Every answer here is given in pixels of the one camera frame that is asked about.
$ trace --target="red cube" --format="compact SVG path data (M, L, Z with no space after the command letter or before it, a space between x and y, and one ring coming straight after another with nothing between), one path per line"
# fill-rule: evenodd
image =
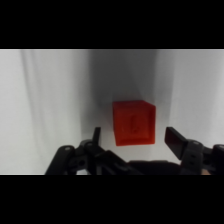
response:
M156 107L145 101L114 102L117 146L155 144Z

